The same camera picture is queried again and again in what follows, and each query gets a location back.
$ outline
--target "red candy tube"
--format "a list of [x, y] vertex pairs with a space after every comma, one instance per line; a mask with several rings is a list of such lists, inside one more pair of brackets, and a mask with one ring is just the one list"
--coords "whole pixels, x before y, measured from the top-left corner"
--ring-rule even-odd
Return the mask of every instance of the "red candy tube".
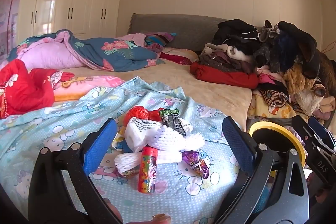
[[141, 154], [138, 191], [150, 194], [155, 191], [156, 161], [158, 150], [145, 146]]

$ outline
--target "metal bolt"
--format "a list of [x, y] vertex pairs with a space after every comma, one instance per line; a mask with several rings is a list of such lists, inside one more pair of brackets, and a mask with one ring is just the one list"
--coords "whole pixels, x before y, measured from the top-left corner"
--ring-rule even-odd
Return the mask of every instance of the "metal bolt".
[[297, 151], [296, 151], [294, 148], [291, 148], [290, 152], [291, 152], [293, 155], [297, 155]]
[[266, 150], [267, 150], [267, 145], [264, 144], [264, 143], [260, 143], [260, 144], [258, 145], [258, 147], [259, 147], [259, 149], [262, 150], [262, 151], [266, 151]]
[[46, 148], [46, 147], [43, 147], [40, 151], [40, 153], [43, 154], [43, 155], [47, 152], [48, 152], [48, 148]]
[[74, 143], [71, 145], [71, 149], [72, 150], [78, 150], [81, 147], [80, 143]]

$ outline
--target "hello kitty print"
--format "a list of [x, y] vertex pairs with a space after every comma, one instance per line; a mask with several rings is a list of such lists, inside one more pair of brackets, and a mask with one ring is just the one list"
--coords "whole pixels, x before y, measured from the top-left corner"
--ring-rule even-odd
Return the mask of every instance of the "hello kitty print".
[[[90, 174], [97, 191], [103, 198], [113, 200], [125, 223], [146, 221], [169, 211], [172, 223], [211, 224], [239, 170], [221, 128], [226, 116], [186, 97], [181, 87], [148, 84], [138, 77], [113, 89], [94, 88], [78, 101], [0, 121], [0, 181], [14, 204], [27, 216], [30, 181], [41, 148], [60, 151], [74, 142], [81, 143], [89, 133], [98, 131], [108, 117], [115, 119], [122, 136], [124, 116], [135, 105], [148, 110], [177, 108], [189, 129], [186, 132], [199, 132], [206, 140], [198, 152], [209, 166], [209, 178], [203, 179], [184, 162], [161, 164], [157, 166], [155, 193], [139, 193], [137, 175], [129, 178], [117, 175], [114, 159], [123, 151], [111, 145], [97, 170]], [[84, 212], [69, 176], [66, 172], [63, 175], [75, 207]], [[143, 210], [139, 200], [151, 206]], [[190, 210], [190, 204], [201, 210]]]

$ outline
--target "gray headboard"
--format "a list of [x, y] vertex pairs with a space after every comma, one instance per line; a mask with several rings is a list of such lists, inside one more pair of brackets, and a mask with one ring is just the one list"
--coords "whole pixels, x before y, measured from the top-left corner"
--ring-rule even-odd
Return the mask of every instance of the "gray headboard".
[[128, 33], [141, 31], [177, 33], [168, 47], [201, 51], [206, 43], [211, 43], [218, 30], [217, 24], [223, 21], [226, 19], [195, 15], [133, 14]]

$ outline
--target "red plastic bag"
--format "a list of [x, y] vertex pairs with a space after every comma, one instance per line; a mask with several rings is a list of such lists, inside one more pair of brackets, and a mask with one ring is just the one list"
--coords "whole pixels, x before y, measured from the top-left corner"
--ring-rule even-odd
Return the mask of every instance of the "red plastic bag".
[[159, 109], [148, 111], [146, 108], [143, 106], [135, 106], [132, 107], [125, 115], [124, 118], [124, 126], [126, 127], [129, 120], [132, 117], [137, 117], [138, 119], [144, 119], [144, 120], [151, 120], [151, 121], [156, 121], [160, 122], [161, 117], [159, 115], [159, 110], [163, 110], [164, 108], [160, 107]]
[[148, 110], [145, 109], [143, 106], [132, 107], [125, 115], [124, 122], [123, 122], [124, 126], [127, 126], [129, 120], [132, 117], [137, 117], [139, 119], [148, 120], [149, 113], [148, 113]]
[[157, 110], [149, 111], [148, 112], [149, 113], [148, 120], [161, 122], [161, 117], [160, 117], [160, 114], [159, 114], [159, 110], [164, 110], [164, 108], [160, 107]]

